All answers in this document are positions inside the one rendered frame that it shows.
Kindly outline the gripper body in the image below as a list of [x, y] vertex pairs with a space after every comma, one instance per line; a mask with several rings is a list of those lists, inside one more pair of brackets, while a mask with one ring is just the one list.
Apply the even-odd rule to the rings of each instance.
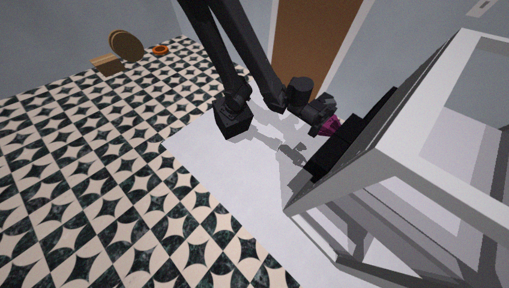
[[333, 116], [336, 110], [337, 107], [330, 103], [320, 112], [307, 103], [301, 111], [300, 114], [302, 115], [300, 115], [299, 118], [312, 126], [308, 135], [315, 138], [321, 127]]

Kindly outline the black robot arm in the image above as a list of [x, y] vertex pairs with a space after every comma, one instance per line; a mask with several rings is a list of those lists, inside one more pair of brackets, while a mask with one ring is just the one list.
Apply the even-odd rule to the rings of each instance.
[[295, 116], [301, 115], [314, 82], [309, 77], [293, 77], [287, 88], [282, 84], [239, 0], [177, 1], [221, 78], [225, 101], [219, 111], [225, 117], [233, 121], [246, 108], [245, 102], [250, 101], [253, 90], [244, 76], [236, 72], [210, 9], [253, 76], [267, 107], [279, 114], [284, 114], [287, 108]]

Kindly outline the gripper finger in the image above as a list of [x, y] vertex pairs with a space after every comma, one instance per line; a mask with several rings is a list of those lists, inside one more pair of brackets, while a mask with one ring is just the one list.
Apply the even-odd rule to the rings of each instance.
[[[338, 129], [338, 128], [337, 128], [337, 127], [333, 124], [333, 123], [331, 124], [331, 126], [330, 126], [330, 127], [331, 127], [331, 128], [333, 128], [333, 129], [335, 129], [335, 130], [337, 130], [337, 129]], [[332, 136], [332, 134], [327, 133], [327, 132], [322, 131], [322, 130], [319, 130], [318, 135], [319, 135], [319, 136], [328, 136], [328, 137], [331, 137], [331, 136]]]
[[339, 121], [339, 119], [337, 118], [337, 116], [335, 114], [333, 114], [332, 117], [330, 117], [329, 120], [327, 120], [326, 123], [324, 123], [324, 125], [321, 127], [320, 130], [322, 131], [325, 131], [327, 133], [330, 133], [330, 134], [334, 134], [335, 133], [335, 130], [333, 128], [330, 127], [331, 124], [334, 124], [337, 128], [339, 128], [341, 126], [341, 123]]

